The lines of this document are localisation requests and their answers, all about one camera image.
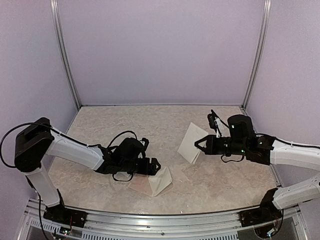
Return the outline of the beige ornate letter paper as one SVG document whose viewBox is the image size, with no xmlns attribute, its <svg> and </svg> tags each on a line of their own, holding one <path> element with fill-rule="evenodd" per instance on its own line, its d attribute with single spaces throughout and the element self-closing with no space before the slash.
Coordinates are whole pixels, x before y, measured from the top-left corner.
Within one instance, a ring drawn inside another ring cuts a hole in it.
<svg viewBox="0 0 320 240">
<path fill-rule="evenodd" d="M 200 149 L 195 147 L 195 142 L 206 137 L 208 132 L 195 125 L 193 122 L 189 127 L 182 139 L 182 142 L 177 152 L 190 164 L 194 165 L 201 152 Z"/>
</svg>

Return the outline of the cream envelope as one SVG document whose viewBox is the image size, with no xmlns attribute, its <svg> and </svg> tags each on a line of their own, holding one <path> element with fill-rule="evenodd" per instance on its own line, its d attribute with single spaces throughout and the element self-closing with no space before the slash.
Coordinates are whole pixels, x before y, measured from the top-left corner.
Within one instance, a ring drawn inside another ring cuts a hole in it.
<svg viewBox="0 0 320 240">
<path fill-rule="evenodd" d="M 128 185 L 128 188 L 150 197 L 156 197 L 166 189 L 172 181 L 170 169 L 165 166 L 160 169 L 155 176 L 136 174 Z"/>
</svg>

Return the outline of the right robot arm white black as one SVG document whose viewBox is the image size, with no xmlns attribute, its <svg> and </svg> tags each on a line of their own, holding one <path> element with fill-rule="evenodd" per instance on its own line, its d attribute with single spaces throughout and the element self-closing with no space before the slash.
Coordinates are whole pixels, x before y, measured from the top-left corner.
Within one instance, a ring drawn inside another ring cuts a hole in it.
<svg viewBox="0 0 320 240">
<path fill-rule="evenodd" d="M 290 165 L 314 171 L 320 170 L 320 147 L 285 141 L 265 133 L 256 133 L 249 116 L 236 114 L 228 118 L 225 126 L 229 136 L 221 136 L 219 117 L 212 112 L 207 116 L 209 126 L 216 134 L 209 134 L 197 140 L 194 146 L 205 155 L 242 159 L 262 165 Z M 256 210 L 256 218 L 266 222 L 276 210 L 282 210 L 299 203 L 320 197 L 320 176 L 287 187 L 273 188 L 266 192 Z"/>
</svg>

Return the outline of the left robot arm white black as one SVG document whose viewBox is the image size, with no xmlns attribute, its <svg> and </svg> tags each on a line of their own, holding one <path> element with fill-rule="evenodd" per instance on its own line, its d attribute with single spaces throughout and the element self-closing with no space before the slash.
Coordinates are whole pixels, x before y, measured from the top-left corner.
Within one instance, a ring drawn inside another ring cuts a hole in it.
<svg viewBox="0 0 320 240">
<path fill-rule="evenodd" d="M 14 164 L 9 165 L 3 157 L 0 160 L 6 167 L 17 169 L 26 176 L 45 206 L 50 208 L 50 214 L 61 223 L 70 218 L 70 211 L 63 206 L 58 189 L 42 166 L 44 156 L 80 164 L 102 175 L 115 176 L 121 172 L 131 176 L 155 176 L 161 169 L 156 158 L 146 156 L 149 140 L 144 137 L 127 137 L 119 145 L 109 143 L 107 147 L 90 145 L 54 128 L 46 117 L 15 126 L 4 136 L 21 127 L 23 131 L 15 138 Z"/>
</svg>

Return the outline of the right aluminium frame post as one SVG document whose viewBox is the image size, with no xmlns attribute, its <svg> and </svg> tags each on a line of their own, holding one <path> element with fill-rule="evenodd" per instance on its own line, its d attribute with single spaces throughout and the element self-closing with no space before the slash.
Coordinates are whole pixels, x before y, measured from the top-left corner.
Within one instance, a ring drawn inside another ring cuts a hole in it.
<svg viewBox="0 0 320 240">
<path fill-rule="evenodd" d="M 249 106 L 249 102 L 254 90 L 257 74 L 259 71 L 260 62 L 263 56 L 264 45 L 267 37 L 270 13 L 271 13 L 271 0 L 265 0 L 263 5 L 262 19 L 260 24 L 259 36 L 257 41 L 257 47 L 253 59 L 253 65 L 249 76 L 249 82 L 246 88 L 244 99 L 241 105 L 242 110 L 245 112 Z"/>
</svg>

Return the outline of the aluminium frame post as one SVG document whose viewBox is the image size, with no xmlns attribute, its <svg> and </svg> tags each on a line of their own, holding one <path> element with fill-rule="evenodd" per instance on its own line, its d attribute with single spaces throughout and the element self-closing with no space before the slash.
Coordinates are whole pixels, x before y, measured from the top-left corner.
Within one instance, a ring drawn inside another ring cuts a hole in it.
<svg viewBox="0 0 320 240">
<path fill-rule="evenodd" d="M 265 0 L 263 5 L 262 19 L 260 24 L 259 36 L 257 41 L 257 47 L 253 59 L 253 65 L 249 76 L 249 82 L 246 88 L 244 99 L 241 105 L 242 110 L 245 112 L 249 106 L 249 102 L 254 90 L 257 74 L 259 71 L 260 62 L 263 56 L 264 45 L 267 37 L 270 13 L 271 13 L 271 0 Z"/>
<path fill-rule="evenodd" d="M 50 0 L 49 2 L 50 2 L 55 35 L 57 38 L 57 45 L 59 48 L 63 69 L 66 75 L 67 84 L 70 89 L 71 97 L 74 102 L 74 105 L 76 109 L 79 111 L 82 107 L 82 103 L 81 103 L 81 100 L 77 91 L 77 87 L 73 78 L 72 69 L 71 69 L 69 58 L 68 58 L 67 48 L 64 41 L 62 22 L 61 22 L 60 12 L 59 12 L 59 3 L 57 0 Z"/>
</svg>

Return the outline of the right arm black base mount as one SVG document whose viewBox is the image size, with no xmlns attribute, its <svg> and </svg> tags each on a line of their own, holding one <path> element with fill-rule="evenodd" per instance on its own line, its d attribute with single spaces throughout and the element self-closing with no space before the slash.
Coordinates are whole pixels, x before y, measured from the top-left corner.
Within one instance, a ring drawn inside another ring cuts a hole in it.
<svg viewBox="0 0 320 240">
<path fill-rule="evenodd" d="M 259 225 L 282 218 L 282 210 L 276 208 L 273 204 L 276 190 L 278 190 L 278 188 L 268 190 L 262 198 L 259 207 L 239 212 L 239 219 L 242 227 Z"/>
</svg>

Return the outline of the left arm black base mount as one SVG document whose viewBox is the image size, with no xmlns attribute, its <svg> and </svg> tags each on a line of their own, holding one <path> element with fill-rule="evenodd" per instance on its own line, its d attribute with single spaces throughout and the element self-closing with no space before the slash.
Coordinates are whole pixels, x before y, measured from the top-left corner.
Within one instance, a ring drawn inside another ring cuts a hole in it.
<svg viewBox="0 0 320 240">
<path fill-rule="evenodd" d="M 82 210 L 67 208 L 60 191 L 57 189 L 59 204 L 52 207 L 45 207 L 44 219 L 56 223 L 69 225 L 70 227 L 84 228 L 88 213 Z"/>
</svg>

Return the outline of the front aluminium rail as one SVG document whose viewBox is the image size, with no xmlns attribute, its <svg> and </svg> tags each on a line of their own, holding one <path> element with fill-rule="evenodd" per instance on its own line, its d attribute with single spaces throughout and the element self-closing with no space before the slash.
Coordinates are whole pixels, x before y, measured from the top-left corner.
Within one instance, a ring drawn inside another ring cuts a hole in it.
<svg viewBox="0 0 320 240">
<path fill-rule="evenodd" d="M 16 240 L 306 240 L 306 225 L 298 207 L 280 219 L 243 224 L 241 210 L 204 214 L 145 215 L 87 210 L 70 226 L 39 218 L 44 206 L 31 200 Z"/>
</svg>

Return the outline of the left aluminium frame post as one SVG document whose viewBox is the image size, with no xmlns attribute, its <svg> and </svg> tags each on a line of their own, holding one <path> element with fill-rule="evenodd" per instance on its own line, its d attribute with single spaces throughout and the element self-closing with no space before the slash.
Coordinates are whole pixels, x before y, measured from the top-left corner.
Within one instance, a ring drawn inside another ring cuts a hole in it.
<svg viewBox="0 0 320 240">
<path fill-rule="evenodd" d="M 57 38 L 57 45 L 59 48 L 63 69 L 66 75 L 67 84 L 70 89 L 71 97 L 74 102 L 74 105 L 76 109 L 79 111 L 82 107 L 82 103 L 81 103 L 81 100 L 77 91 L 77 87 L 73 78 L 72 69 L 71 69 L 69 58 L 68 58 L 67 48 L 64 41 L 62 22 L 61 22 L 60 12 L 59 12 L 59 3 L 57 0 L 50 0 L 49 2 L 50 2 L 55 35 Z"/>
</svg>

